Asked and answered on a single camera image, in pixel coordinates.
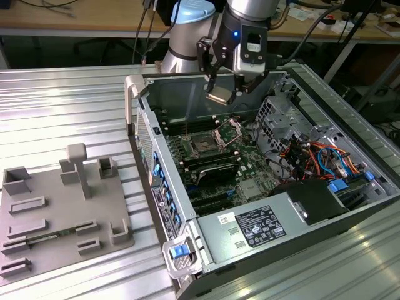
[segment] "ventilation grille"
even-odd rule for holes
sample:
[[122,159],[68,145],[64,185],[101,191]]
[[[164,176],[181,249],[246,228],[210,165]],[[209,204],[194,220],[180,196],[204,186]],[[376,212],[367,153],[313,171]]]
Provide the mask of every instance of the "ventilation grille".
[[140,143],[142,150],[144,152],[144,155],[146,157],[147,165],[149,166],[149,169],[152,170],[152,158],[153,158],[153,143],[151,142],[150,134],[149,134],[148,127],[146,126],[146,123],[144,122],[143,118],[143,112],[138,109],[137,112],[137,135],[139,136]]

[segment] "blue cable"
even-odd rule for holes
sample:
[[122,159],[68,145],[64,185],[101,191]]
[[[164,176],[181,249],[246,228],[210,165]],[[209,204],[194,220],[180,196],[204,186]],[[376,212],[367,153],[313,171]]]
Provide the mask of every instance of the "blue cable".
[[338,156],[338,158],[339,158],[339,160],[340,160],[340,163],[342,164],[342,167],[344,168],[344,170],[345,170],[347,173],[349,173],[350,175],[353,175],[353,174],[354,174],[354,173],[350,170],[350,168],[346,166],[346,164],[345,164],[344,161],[343,161],[342,156],[340,155],[340,153],[339,153],[336,149],[333,149],[333,148],[331,148],[331,147],[325,147],[325,148],[322,148],[321,150],[319,150],[319,152],[318,152],[318,163],[319,163],[319,165],[321,166],[321,168],[323,168],[325,171],[331,173],[331,174],[333,175],[333,178],[334,178],[334,179],[336,179],[336,176],[335,176],[335,174],[333,173],[333,171],[330,170],[330,169],[328,169],[328,168],[326,168],[326,167],[324,166],[324,164],[322,163],[322,160],[321,160],[321,153],[322,153],[322,151],[323,151],[324,149],[329,149],[329,150],[331,150],[332,152],[334,152],[334,153]]

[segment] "black cable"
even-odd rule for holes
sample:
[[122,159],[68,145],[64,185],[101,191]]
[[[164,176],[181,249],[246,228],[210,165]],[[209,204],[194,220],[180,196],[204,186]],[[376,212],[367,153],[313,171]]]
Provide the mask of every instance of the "black cable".
[[303,37],[302,41],[300,44],[297,46],[296,50],[287,58],[282,60],[282,65],[287,64],[290,62],[292,59],[294,59],[297,55],[297,53],[300,51],[301,47],[304,45],[304,43],[308,40],[310,37],[311,33],[314,31],[314,29],[317,27],[318,23],[321,22],[328,14],[332,13],[333,11],[341,8],[342,6],[331,6],[327,11],[325,11],[318,19],[315,20],[314,24],[308,29],[306,35]]
[[[65,16],[67,16],[67,17],[70,17],[70,18],[75,18],[75,15],[74,15],[73,13],[66,12],[67,10],[69,10],[69,6],[51,7],[51,6],[54,5],[54,4],[53,4],[53,3],[50,3],[50,2],[47,2],[47,1],[45,1],[45,0],[42,0],[42,4],[43,4],[43,6],[44,6],[47,10],[49,10],[49,11],[52,11],[52,12],[54,12],[54,13],[63,14],[63,15],[65,15]],[[65,11],[58,11],[58,10],[55,9],[55,8],[64,9]]]
[[169,27],[167,30],[165,30],[164,33],[150,45],[149,49],[147,49],[146,52],[143,53],[143,56],[145,56],[147,53],[153,51],[156,48],[157,44],[160,43],[160,41],[164,38],[164,36],[166,36],[173,29],[173,27],[176,24],[176,20],[178,19],[179,8],[181,7],[181,1],[182,0],[178,0],[178,2],[177,2],[176,14],[175,14],[174,22],[172,22],[172,24],[171,24],[171,27]]
[[354,27],[350,30],[349,34],[346,36],[345,40],[341,43],[341,48],[338,51],[336,59],[342,53],[344,48],[348,45],[349,41],[353,38],[354,34],[358,30],[358,28],[363,24],[364,20],[367,18],[368,14],[372,11],[375,4],[380,2],[381,0],[372,0],[369,7],[362,13],[361,17],[357,20]]
[[148,11],[147,8],[143,9],[142,16],[141,16],[140,22],[139,22],[139,26],[136,29],[135,45],[133,46],[133,54],[132,54],[132,64],[135,63],[135,53],[136,53],[136,46],[138,45],[139,32],[140,32],[140,29],[142,28],[143,20],[144,20],[144,17],[146,15],[147,11]]
[[33,4],[33,3],[26,2],[25,0],[20,0],[20,1],[21,1],[22,3],[25,3],[25,4],[30,5],[30,6],[34,6],[34,7],[36,7],[36,8],[59,8],[60,6],[65,6],[65,5],[68,5],[68,4],[72,4],[72,3],[75,3],[75,2],[77,2],[77,1],[79,1],[79,0],[72,0],[72,1],[69,1],[69,2],[62,3],[62,4],[52,4],[52,5],[50,5],[50,6],[47,6],[47,5],[37,5],[37,4]]
[[298,0],[293,0],[292,3],[304,6],[305,8],[315,8],[315,9],[330,9],[332,6],[331,5],[318,5],[318,4],[311,4],[311,3],[306,3]]
[[[150,34],[151,31],[153,29],[153,22],[154,22],[154,17],[156,16],[156,11],[152,12],[152,17],[151,17],[151,21],[150,21],[150,28],[149,28],[149,32],[147,33],[147,38],[146,38],[146,47],[144,48],[144,53],[146,53],[146,51],[148,50],[149,47],[149,40],[150,40]],[[141,59],[141,63],[142,64],[146,64],[146,58],[144,57],[145,54],[142,55],[142,59]]]
[[340,44],[340,40],[342,39],[343,34],[344,34],[344,32],[346,31],[346,28],[347,28],[347,26],[348,26],[348,24],[349,24],[349,20],[350,20],[350,18],[348,17],[347,20],[346,20],[346,24],[344,25],[342,34],[339,36],[339,39],[337,40],[337,43],[338,43],[338,44]]

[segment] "paper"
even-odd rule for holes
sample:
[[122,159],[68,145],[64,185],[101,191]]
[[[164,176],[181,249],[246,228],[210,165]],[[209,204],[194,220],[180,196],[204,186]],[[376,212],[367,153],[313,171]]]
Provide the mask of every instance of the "paper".
[[309,18],[310,14],[312,14],[311,12],[307,12],[307,11],[302,11],[301,9],[292,7],[289,11],[289,15],[297,20],[300,21],[305,21],[306,19]]

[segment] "power supply label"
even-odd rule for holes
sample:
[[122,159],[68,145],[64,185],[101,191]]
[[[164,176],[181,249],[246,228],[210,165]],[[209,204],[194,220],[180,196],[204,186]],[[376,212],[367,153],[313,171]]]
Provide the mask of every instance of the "power supply label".
[[239,214],[235,218],[246,237],[247,243],[252,248],[286,235],[269,205]]

